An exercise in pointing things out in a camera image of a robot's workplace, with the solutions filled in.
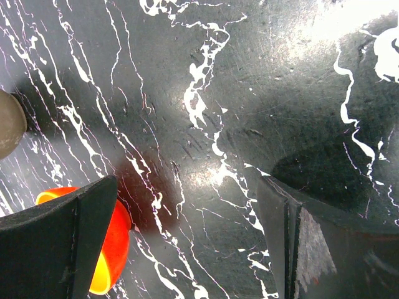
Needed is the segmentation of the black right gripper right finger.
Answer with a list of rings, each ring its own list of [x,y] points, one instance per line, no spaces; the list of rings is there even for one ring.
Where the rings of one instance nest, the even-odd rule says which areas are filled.
[[[398,228],[264,176],[256,197],[280,298],[397,298]]]

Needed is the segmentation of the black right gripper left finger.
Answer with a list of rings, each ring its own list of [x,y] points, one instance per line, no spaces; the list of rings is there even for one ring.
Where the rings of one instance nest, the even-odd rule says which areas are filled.
[[[1,298],[86,298],[117,200],[107,176],[1,218]]]

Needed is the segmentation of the brown patterned ceramic bowl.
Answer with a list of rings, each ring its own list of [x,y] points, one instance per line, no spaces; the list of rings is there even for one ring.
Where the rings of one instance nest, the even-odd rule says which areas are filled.
[[[17,148],[27,130],[26,115],[21,104],[4,90],[1,90],[0,118],[1,159],[4,159]]]

